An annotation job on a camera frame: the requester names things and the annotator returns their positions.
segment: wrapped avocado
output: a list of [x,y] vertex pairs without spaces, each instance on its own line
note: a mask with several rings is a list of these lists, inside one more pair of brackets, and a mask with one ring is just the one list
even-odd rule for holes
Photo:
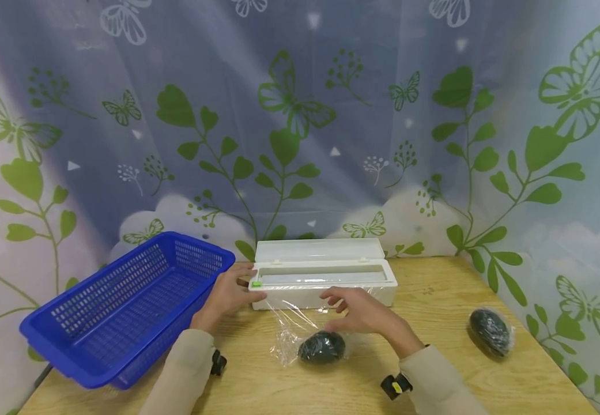
[[473,311],[469,328],[476,340],[496,357],[505,357],[514,346],[514,328],[496,310],[483,307]]
[[305,363],[328,364],[339,361],[345,354],[345,341],[339,333],[321,330],[300,345],[298,357]]

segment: white plastic wrap dispenser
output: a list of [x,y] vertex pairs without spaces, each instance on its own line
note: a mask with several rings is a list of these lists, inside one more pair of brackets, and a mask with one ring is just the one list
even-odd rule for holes
[[376,237],[261,241],[249,281],[267,298],[255,310],[315,309],[327,305],[320,294],[329,287],[360,287],[390,307],[397,279]]

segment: table surface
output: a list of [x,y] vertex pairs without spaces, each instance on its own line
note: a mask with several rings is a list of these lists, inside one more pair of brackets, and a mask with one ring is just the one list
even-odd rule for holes
[[[461,258],[391,259],[399,281],[393,310],[456,366],[490,414],[597,414],[548,354]],[[501,311],[516,328],[516,344],[493,361],[470,340],[467,317],[476,307]],[[282,367],[270,354],[279,328],[272,311],[245,310],[222,324],[217,347],[228,359],[211,376],[194,414],[415,414],[408,394],[390,401],[379,387],[398,373],[396,355],[366,336],[348,360],[327,368]],[[131,389],[85,390],[51,371],[19,415],[138,414],[161,362]]]

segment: black wristband device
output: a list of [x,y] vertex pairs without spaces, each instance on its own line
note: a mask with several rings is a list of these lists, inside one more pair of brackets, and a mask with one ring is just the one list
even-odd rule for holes
[[406,392],[406,390],[413,390],[413,385],[410,384],[408,379],[401,373],[395,376],[388,376],[381,382],[381,388],[390,398],[390,400],[394,401],[399,395]]
[[212,354],[212,368],[210,369],[210,375],[221,376],[226,369],[226,363],[228,363],[226,358],[221,355],[218,349],[216,349],[215,353]]

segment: plastic cling film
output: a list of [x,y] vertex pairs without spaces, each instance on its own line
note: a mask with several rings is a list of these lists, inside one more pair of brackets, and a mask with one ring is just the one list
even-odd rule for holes
[[[369,289],[374,294],[377,289]],[[331,320],[345,316],[338,314],[336,307],[341,301],[327,304],[317,309],[300,309],[285,301],[283,307],[278,304],[269,306],[278,320],[277,340],[270,353],[283,367],[299,361],[304,364],[331,364],[348,359],[353,349],[361,344],[363,337],[357,333],[328,332],[325,326]]]
[[496,310],[480,307],[470,313],[469,331],[491,355],[505,357],[514,347],[514,326]]

